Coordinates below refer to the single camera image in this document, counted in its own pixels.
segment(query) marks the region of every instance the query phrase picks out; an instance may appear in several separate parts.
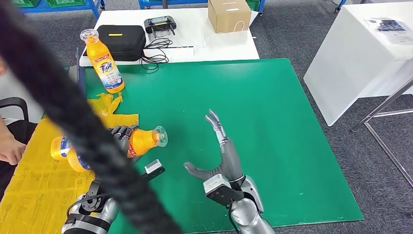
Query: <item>paper document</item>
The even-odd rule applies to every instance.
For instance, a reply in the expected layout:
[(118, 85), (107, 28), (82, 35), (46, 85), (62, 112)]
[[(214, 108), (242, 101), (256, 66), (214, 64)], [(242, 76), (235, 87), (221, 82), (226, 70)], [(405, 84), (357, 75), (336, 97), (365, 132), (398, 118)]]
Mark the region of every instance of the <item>paper document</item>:
[(413, 45), (413, 31), (400, 20), (368, 18), (366, 22), (380, 39), (389, 44)]

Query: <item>clear bottle cap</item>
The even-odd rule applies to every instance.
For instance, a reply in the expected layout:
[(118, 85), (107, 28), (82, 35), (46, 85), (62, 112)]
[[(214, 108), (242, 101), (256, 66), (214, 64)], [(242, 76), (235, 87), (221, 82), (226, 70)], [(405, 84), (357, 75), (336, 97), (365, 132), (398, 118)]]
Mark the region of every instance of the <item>clear bottle cap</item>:
[(85, 29), (80, 33), (80, 39), (86, 43), (95, 43), (99, 40), (99, 33), (94, 29)]
[(160, 147), (165, 147), (168, 143), (168, 135), (164, 127), (157, 126), (152, 131), (152, 136), (156, 139), (156, 145)]

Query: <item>cardboard box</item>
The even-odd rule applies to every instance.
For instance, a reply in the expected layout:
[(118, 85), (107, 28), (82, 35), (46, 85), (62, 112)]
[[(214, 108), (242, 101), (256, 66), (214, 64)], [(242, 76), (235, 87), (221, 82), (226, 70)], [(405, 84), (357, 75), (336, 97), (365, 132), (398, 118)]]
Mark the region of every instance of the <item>cardboard box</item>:
[(208, 18), (216, 33), (247, 30), (251, 9), (245, 0), (208, 0)]

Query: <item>plastic bottle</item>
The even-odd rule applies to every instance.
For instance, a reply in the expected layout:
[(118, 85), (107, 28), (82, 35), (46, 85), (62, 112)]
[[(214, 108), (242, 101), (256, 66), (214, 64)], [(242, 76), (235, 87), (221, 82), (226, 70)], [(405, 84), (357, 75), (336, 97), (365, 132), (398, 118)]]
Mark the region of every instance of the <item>plastic bottle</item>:
[[(128, 157), (142, 156), (156, 146), (165, 147), (167, 143), (168, 135), (162, 126), (157, 126), (155, 129), (149, 131), (135, 129), (129, 138)], [(55, 160), (68, 160), (70, 166), (76, 172), (85, 172), (91, 169), (89, 165), (76, 154), (66, 136), (56, 137), (52, 141), (50, 154)]]
[(99, 33), (86, 29), (80, 33), (80, 38), (85, 41), (88, 58), (108, 93), (118, 93), (125, 88), (109, 49), (99, 40)]

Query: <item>silver robotic arm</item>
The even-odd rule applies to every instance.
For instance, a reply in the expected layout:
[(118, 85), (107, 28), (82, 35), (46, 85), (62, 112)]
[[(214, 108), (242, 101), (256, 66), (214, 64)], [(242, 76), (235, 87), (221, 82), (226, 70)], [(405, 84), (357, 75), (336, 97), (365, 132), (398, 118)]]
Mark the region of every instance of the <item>silver robotic arm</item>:
[[(129, 137), (134, 126), (116, 126), (109, 131), (120, 148), (127, 154)], [(131, 158), (132, 163), (140, 157)], [(142, 178), (150, 181), (162, 174), (165, 168), (157, 159), (145, 166)], [(86, 194), (81, 195), (67, 210), (66, 222), (62, 227), (62, 234), (107, 234), (112, 222), (119, 212), (116, 201), (105, 192), (105, 187), (99, 178), (92, 181)]]
[(242, 234), (274, 234), (271, 225), (261, 217), (264, 208), (257, 186), (252, 178), (242, 173), (238, 153), (232, 140), (226, 137), (218, 116), (209, 110), (209, 116), (206, 115), (205, 119), (217, 135), (221, 164), (215, 169), (203, 170), (186, 162), (186, 170), (204, 181), (205, 195), (208, 198), (229, 209)]

